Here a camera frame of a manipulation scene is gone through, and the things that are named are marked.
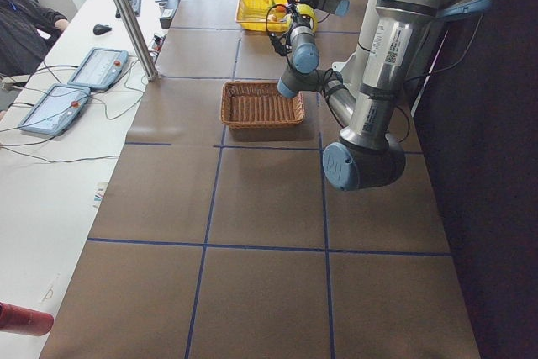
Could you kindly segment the brown wicker basket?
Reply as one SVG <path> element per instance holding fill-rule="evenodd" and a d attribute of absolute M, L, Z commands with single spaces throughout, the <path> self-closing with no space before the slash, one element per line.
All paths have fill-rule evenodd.
<path fill-rule="evenodd" d="M 231 129 L 292 127 L 304 118 L 303 96 L 285 98 L 276 81 L 230 81 L 223 85 L 220 119 Z"/>

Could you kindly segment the upper teach pendant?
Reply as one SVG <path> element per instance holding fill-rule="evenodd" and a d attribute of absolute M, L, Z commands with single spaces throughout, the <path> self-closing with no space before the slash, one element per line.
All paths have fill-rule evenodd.
<path fill-rule="evenodd" d="M 94 92 L 106 91 L 118 80 L 128 59 L 129 54 L 125 50 L 94 47 L 67 83 L 88 87 Z"/>

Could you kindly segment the teach pendant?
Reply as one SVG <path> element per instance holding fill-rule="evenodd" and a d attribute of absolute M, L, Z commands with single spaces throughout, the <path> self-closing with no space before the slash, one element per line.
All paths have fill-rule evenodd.
<path fill-rule="evenodd" d="M 56 83 L 30 109 L 18 129 L 39 135 L 60 135 L 74 123 L 90 96 L 89 87 Z"/>
<path fill-rule="evenodd" d="M 94 92 L 106 91 L 118 80 L 128 59 L 129 54 L 125 50 L 94 47 L 67 83 L 88 87 Z"/>

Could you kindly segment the yellow plastic basket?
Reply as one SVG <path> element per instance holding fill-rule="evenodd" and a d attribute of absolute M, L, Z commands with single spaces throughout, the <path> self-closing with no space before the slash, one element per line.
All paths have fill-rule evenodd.
<path fill-rule="evenodd" d="M 274 0 L 286 7 L 287 0 Z M 271 0 L 239 0 L 235 21 L 243 29 L 259 32 L 285 32 L 285 19 L 280 23 L 268 22 L 267 11 Z"/>

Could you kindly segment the black computer mouse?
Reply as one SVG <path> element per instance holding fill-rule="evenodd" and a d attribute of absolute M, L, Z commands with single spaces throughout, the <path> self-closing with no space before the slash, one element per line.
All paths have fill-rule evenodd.
<path fill-rule="evenodd" d="M 110 32 L 112 27 L 106 24 L 95 24 L 93 26 L 92 32 L 94 35 L 99 36 Z"/>

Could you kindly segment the lower teach pendant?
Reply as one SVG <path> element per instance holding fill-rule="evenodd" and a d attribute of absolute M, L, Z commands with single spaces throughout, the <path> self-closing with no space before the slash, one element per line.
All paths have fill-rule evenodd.
<path fill-rule="evenodd" d="M 56 83 L 30 109 L 18 129 L 39 135 L 60 135 L 74 123 L 90 96 L 89 87 Z"/>

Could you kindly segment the red cylinder bottle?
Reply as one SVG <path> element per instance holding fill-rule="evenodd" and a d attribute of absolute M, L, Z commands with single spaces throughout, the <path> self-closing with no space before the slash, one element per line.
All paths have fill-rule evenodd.
<path fill-rule="evenodd" d="M 42 336 L 50 332 L 53 324 L 54 317 L 51 314 L 1 303 L 2 332 Z"/>

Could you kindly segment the aluminium frame post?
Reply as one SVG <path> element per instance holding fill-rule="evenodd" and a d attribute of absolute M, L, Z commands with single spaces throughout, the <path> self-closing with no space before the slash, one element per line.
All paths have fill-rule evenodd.
<path fill-rule="evenodd" d="M 127 29 L 131 43 L 134 46 L 135 54 L 143 67 L 146 78 L 149 82 L 153 82 L 159 76 L 159 73 L 156 70 L 155 62 L 148 49 L 148 46 L 146 45 L 144 36 L 135 16 L 135 12 L 129 0 L 113 1 L 117 9 L 120 11 L 120 18 L 123 20 L 124 27 Z"/>

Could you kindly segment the seated person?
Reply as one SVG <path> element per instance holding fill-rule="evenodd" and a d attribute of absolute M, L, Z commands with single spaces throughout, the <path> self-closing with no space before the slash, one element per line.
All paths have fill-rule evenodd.
<path fill-rule="evenodd" d="M 1 0 L 1 75 L 30 75 L 69 25 L 35 0 Z"/>

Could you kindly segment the orange toy carrot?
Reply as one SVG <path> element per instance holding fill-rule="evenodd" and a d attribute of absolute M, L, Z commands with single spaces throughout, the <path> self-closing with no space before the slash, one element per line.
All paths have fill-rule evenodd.
<path fill-rule="evenodd" d="M 287 10 L 284 5 L 271 0 L 266 19 L 268 22 L 280 23 L 285 19 L 286 14 Z"/>

